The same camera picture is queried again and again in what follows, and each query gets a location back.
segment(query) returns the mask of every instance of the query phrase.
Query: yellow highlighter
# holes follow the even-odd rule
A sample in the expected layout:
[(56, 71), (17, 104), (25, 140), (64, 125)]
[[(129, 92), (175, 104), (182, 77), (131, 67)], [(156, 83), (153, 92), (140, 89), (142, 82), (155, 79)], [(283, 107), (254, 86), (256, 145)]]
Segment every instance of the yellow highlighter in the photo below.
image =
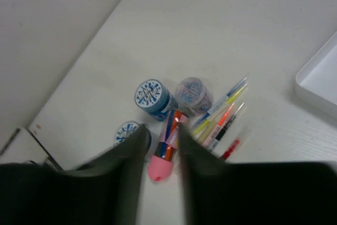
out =
[(204, 132), (202, 132), (202, 134), (199, 136), (199, 138), (196, 141), (200, 144), (203, 143), (216, 125), (217, 125), (216, 121), (210, 121), (207, 127), (205, 128)]
[(247, 88), (247, 84), (244, 84), (244, 86), (242, 86), (233, 96), (231, 96), (227, 102), (225, 102), (223, 104), (222, 107), (220, 107), (214, 114), (210, 115), (207, 117), (207, 119), (201, 123), (194, 131), (193, 131), (193, 135), (196, 136), (197, 134), (199, 134), (208, 124), (210, 121), (212, 121), (213, 119), (215, 119), (223, 110), (225, 110), (229, 104), (232, 104), (239, 96), (240, 94)]

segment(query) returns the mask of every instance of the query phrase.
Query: container lid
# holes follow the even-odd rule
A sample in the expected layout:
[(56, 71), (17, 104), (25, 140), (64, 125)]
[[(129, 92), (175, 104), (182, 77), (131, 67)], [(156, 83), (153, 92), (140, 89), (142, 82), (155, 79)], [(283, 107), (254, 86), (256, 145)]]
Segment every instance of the container lid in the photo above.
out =
[(114, 145), (124, 142), (138, 127), (139, 124), (135, 121), (124, 122), (115, 133)]
[(135, 103), (146, 109), (156, 104), (163, 94), (162, 84), (156, 79), (149, 79), (141, 83), (135, 92)]
[(175, 89), (175, 98), (182, 106), (190, 108), (197, 105), (205, 95), (205, 86), (200, 79), (188, 77)]

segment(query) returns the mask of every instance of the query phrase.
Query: plastic container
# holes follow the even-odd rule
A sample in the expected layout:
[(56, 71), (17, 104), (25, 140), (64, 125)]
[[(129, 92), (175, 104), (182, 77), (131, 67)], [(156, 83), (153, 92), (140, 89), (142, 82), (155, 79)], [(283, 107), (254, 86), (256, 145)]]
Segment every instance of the plastic container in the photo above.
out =
[(295, 92), (303, 100), (337, 118), (337, 33), (296, 75)]
[(212, 106), (212, 96), (206, 86), (196, 77), (184, 79), (175, 90), (178, 103), (192, 114), (206, 113)]
[(135, 103), (158, 121), (164, 121), (169, 110), (178, 108), (178, 103), (168, 89), (158, 80), (141, 83), (134, 96)]
[(160, 142), (147, 168), (148, 176), (160, 182), (170, 176), (173, 170), (173, 156), (178, 149), (178, 122), (187, 123), (189, 117), (179, 110), (172, 110), (165, 120)]
[[(124, 142), (136, 129), (139, 127), (139, 124), (135, 121), (124, 122), (116, 131), (114, 137), (114, 145), (118, 145)], [(145, 162), (150, 160), (150, 157), (154, 154), (157, 147), (157, 142), (154, 139), (154, 134), (146, 129), (147, 131), (147, 140), (146, 140), (146, 155)]]

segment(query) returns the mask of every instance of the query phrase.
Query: black object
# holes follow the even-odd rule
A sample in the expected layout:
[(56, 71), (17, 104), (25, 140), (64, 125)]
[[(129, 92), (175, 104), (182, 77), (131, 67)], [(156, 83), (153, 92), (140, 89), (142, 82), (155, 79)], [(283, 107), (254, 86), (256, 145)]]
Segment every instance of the black object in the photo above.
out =
[(337, 176), (324, 162), (229, 164), (179, 126), (187, 225), (335, 224)]
[(0, 166), (0, 224), (135, 224), (146, 154), (141, 125), (78, 170)]

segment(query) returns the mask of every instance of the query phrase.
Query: orange highlighter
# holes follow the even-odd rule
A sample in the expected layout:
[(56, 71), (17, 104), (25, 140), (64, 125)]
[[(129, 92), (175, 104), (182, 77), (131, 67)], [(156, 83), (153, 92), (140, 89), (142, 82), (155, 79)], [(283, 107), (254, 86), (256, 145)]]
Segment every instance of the orange highlighter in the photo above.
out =
[(228, 108), (228, 110), (223, 114), (221, 120), (219, 123), (213, 128), (211, 133), (207, 136), (206, 140), (202, 143), (204, 147), (207, 147), (216, 137), (216, 135), (220, 132), (221, 126), (223, 123), (227, 120), (228, 116), (230, 115), (232, 109), (233, 109), (234, 103), (231, 104), (231, 106)]

